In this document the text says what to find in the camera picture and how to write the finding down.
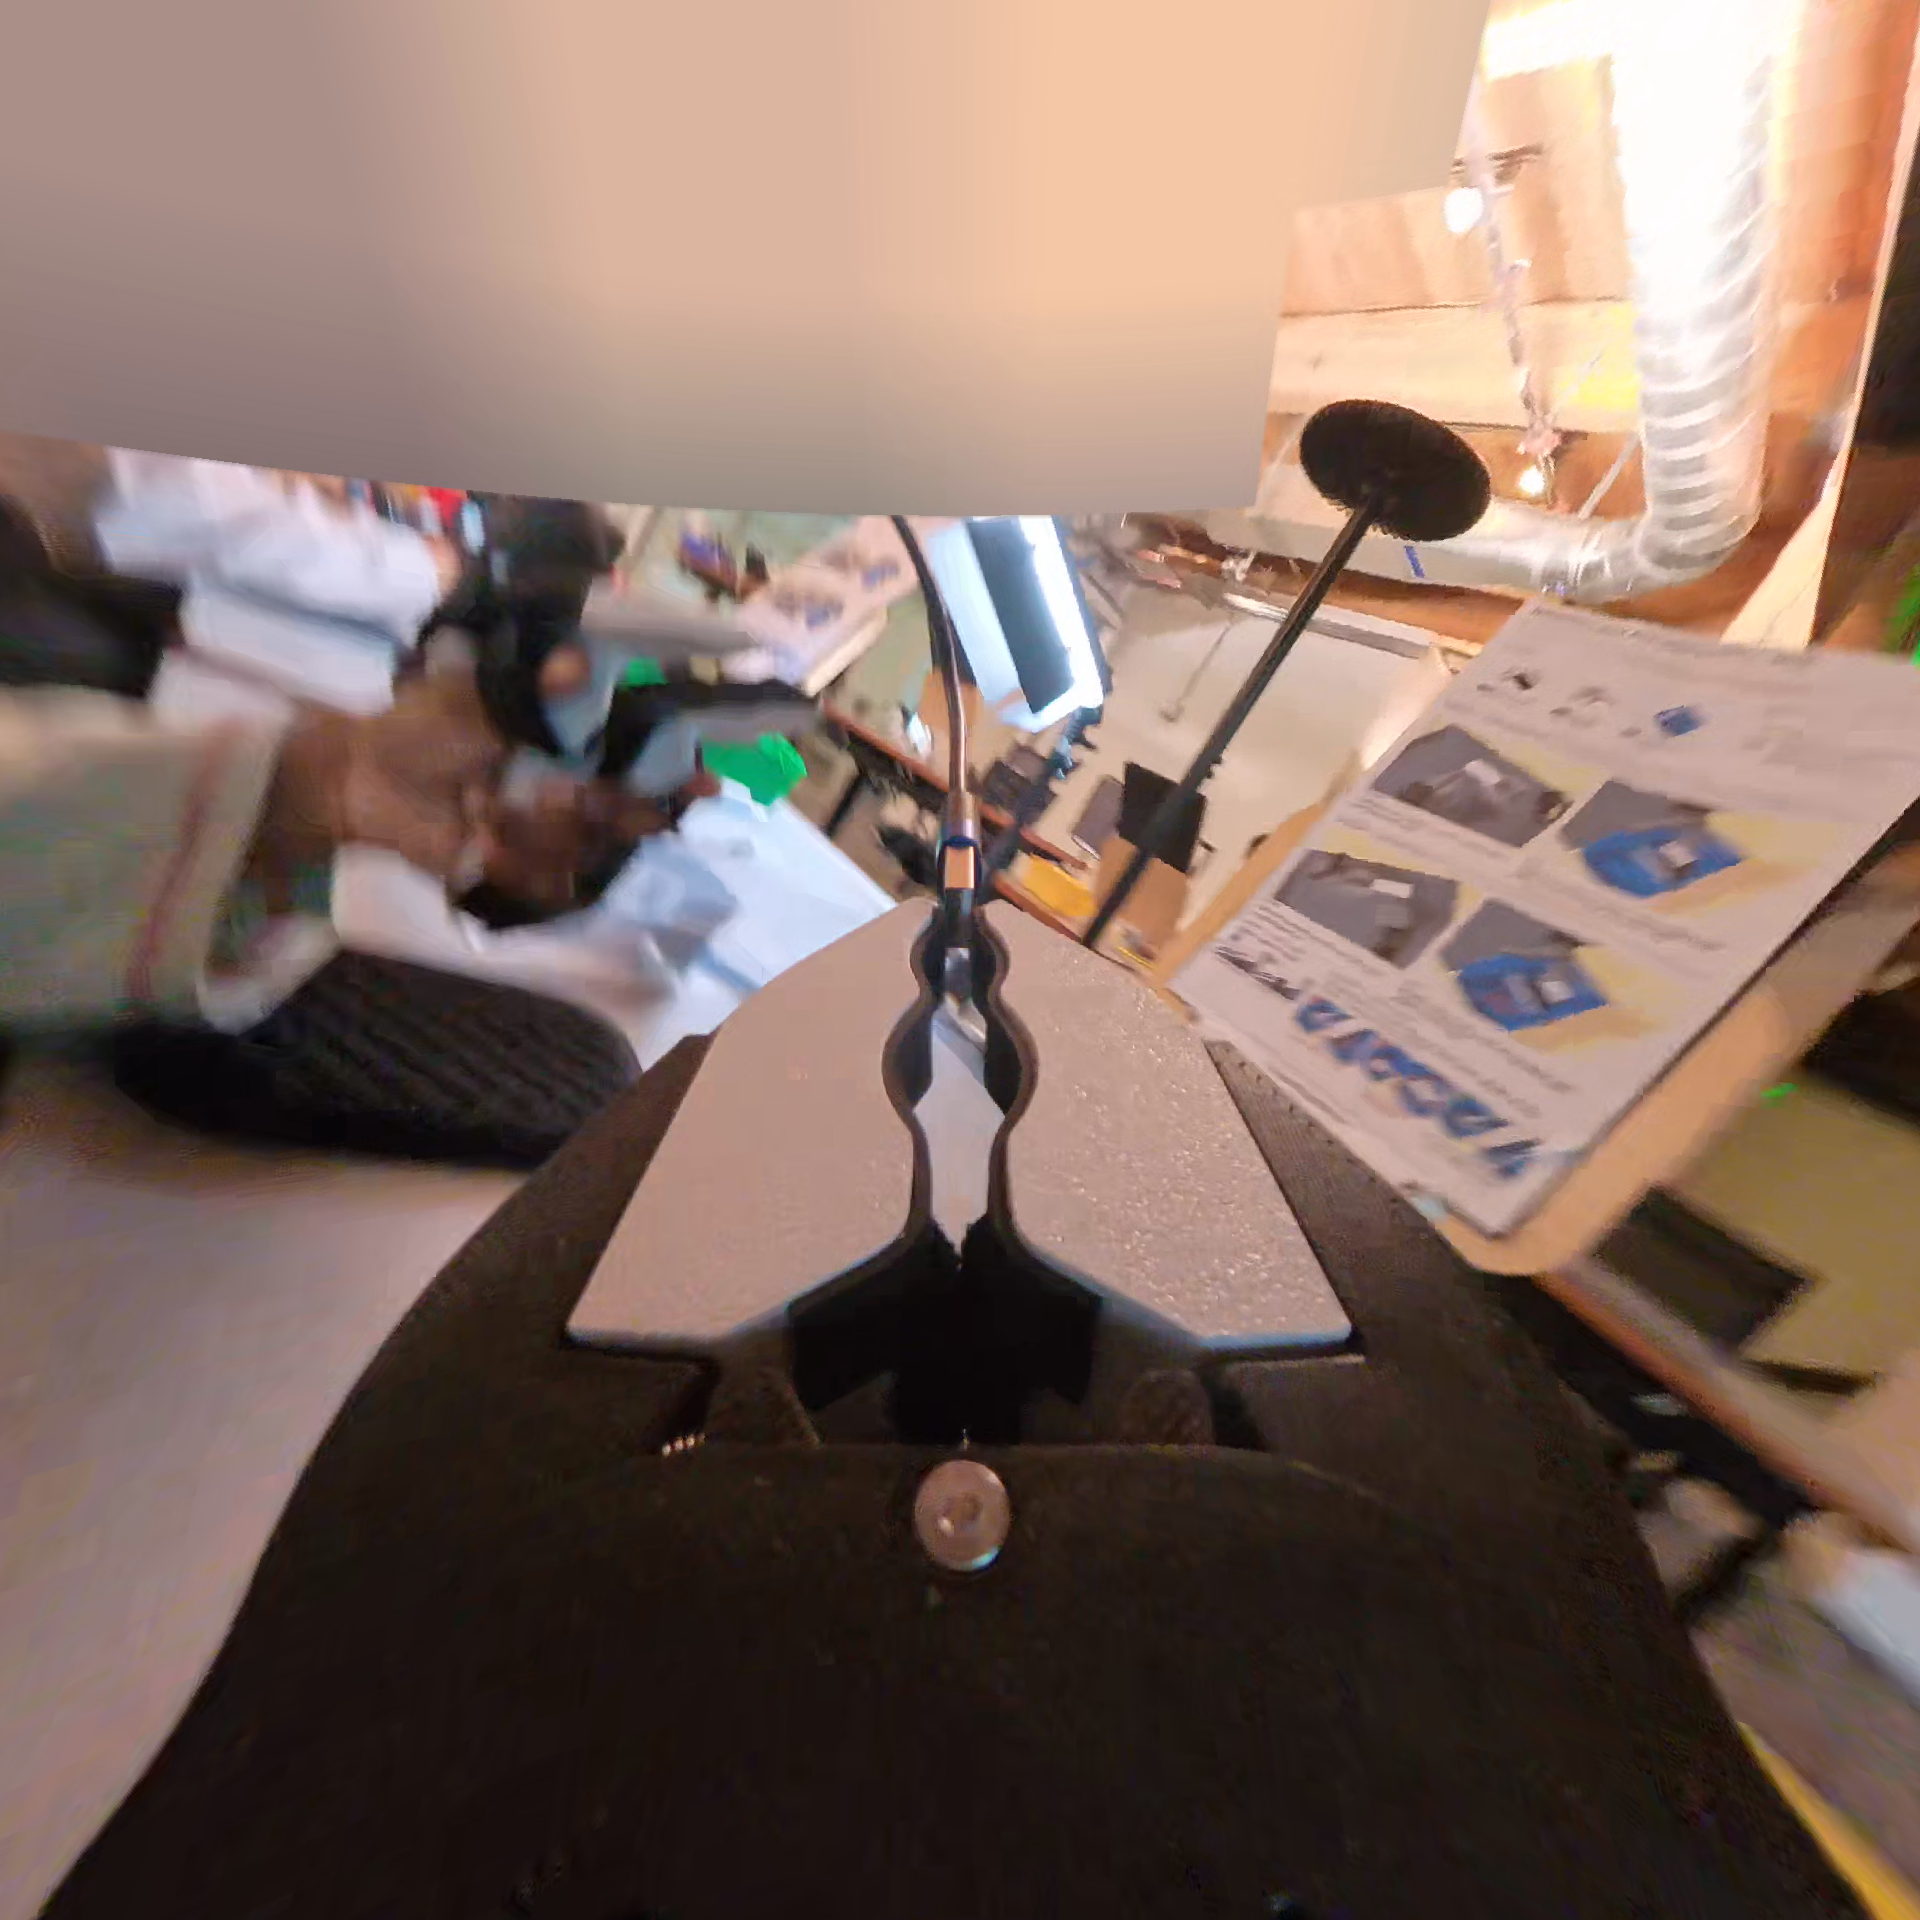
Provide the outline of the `silver flexible air duct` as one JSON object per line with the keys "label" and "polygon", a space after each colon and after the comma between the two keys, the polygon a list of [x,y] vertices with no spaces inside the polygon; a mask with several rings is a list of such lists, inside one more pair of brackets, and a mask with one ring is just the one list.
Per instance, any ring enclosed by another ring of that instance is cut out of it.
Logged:
{"label": "silver flexible air duct", "polygon": [[1608,604],[1713,574],[1755,529],[1779,320],[1773,117],[1790,10],[1622,4],[1613,129],[1632,301],[1642,508],[1502,502],[1450,556],[1478,585]]}

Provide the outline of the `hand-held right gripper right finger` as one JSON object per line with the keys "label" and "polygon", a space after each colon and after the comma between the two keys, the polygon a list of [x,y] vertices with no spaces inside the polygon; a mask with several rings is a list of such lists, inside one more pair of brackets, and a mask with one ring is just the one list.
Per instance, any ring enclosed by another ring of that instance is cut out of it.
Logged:
{"label": "hand-held right gripper right finger", "polygon": [[988,1208],[1015,1252],[1179,1345],[1345,1345],[1351,1317],[1196,1034],[1010,906],[992,1011],[1017,1094]]}

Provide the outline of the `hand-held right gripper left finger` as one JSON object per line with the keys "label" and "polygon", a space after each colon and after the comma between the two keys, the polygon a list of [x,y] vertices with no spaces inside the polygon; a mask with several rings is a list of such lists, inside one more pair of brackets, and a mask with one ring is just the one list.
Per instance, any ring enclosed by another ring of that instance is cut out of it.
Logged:
{"label": "hand-held right gripper left finger", "polygon": [[565,1334],[762,1345],[929,1226],[927,1141],[891,1047],[923,1006],[929,907],[815,950],[710,1036]]}

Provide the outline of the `person's left hand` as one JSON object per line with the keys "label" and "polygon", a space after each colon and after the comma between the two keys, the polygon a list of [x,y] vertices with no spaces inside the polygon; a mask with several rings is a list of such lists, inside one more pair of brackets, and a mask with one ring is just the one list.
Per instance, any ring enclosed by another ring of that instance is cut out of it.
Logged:
{"label": "person's left hand", "polygon": [[612,781],[540,779],[491,802],[471,877],[448,888],[455,913],[487,930],[530,927],[590,909],[648,838],[678,831],[721,779],[696,759],[662,798]]}

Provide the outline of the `black round-base pole stand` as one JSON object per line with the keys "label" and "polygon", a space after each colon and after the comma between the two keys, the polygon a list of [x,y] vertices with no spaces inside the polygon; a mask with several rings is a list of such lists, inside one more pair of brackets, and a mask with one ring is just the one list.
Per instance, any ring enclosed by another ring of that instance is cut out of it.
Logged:
{"label": "black round-base pole stand", "polygon": [[[1261,658],[1186,765],[1179,781],[1188,791],[1209,781],[1369,533],[1400,544],[1452,540],[1476,526],[1492,499],[1487,466],[1452,429],[1387,399],[1336,399],[1314,410],[1304,421],[1300,453],[1314,492],[1345,509],[1345,520],[1274,629]],[[1117,909],[1154,865],[1151,849],[1154,841],[1145,835],[1129,852],[1114,888],[1096,903],[1079,939],[1083,949],[1099,945]]]}

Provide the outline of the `white led light panel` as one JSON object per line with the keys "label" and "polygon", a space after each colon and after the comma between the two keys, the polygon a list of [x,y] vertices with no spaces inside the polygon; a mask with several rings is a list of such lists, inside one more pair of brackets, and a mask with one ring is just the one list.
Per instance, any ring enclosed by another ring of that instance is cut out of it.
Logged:
{"label": "white led light panel", "polygon": [[1099,712],[1113,670],[1069,526],[1055,515],[968,515],[960,531],[1015,674],[1015,689],[995,699],[996,712],[1026,735]]}

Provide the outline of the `person's left forearm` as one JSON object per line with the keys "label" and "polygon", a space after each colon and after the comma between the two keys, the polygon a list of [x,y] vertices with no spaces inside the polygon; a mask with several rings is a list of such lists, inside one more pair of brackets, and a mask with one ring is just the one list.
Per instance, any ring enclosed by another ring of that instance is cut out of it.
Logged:
{"label": "person's left forearm", "polygon": [[300,880],[354,845],[468,877],[512,754],[464,670],[377,715],[176,718],[5,689],[5,1034],[260,1012],[255,927]]}

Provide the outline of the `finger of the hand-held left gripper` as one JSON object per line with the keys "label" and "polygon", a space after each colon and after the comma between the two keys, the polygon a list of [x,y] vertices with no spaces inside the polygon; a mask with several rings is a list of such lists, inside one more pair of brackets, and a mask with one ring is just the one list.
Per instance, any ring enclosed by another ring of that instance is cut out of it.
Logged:
{"label": "finger of the hand-held left gripper", "polygon": [[741,657],[759,639],[736,618],[682,599],[587,599],[582,639],[612,658],[686,658]]}

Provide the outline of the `printed instruction sheet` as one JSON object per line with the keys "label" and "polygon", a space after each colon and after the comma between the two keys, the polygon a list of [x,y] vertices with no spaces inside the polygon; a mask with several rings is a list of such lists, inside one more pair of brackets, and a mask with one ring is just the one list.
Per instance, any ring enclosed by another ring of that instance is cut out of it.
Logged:
{"label": "printed instruction sheet", "polygon": [[1393,1188],[1510,1236],[1915,786],[1907,658],[1529,608],[1172,990]]}

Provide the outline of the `green plastic bin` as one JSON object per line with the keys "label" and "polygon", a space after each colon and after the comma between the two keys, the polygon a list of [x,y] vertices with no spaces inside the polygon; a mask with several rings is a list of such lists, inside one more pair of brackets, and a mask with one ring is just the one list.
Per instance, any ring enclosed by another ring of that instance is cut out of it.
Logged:
{"label": "green plastic bin", "polygon": [[708,741],[703,767],[715,781],[739,786],[755,804],[776,804],[806,779],[803,752],[780,734]]}

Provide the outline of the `black mesh cushion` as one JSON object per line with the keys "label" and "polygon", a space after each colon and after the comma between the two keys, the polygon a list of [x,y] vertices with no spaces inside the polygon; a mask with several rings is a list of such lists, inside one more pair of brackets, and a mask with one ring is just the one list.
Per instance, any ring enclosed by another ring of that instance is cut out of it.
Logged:
{"label": "black mesh cushion", "polygon": [[487,1171],[540,1166],[640,1077],[582,1006],[360,950],[243,1030],[144,1020],[104,1061],[204,1138]]}

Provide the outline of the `pale wooden display board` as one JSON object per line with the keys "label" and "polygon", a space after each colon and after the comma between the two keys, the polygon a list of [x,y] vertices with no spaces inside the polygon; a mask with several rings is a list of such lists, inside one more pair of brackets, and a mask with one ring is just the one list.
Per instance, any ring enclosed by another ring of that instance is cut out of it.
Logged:
{"label": "pale wooden display board", "polygon": [[1681,1176],[1868,990],[1918,917],[1915,821],[1823,903],[1749,990],[1510,1234],[1417,1209],[1483,1275],[1546,1276],[1593,1254]]}

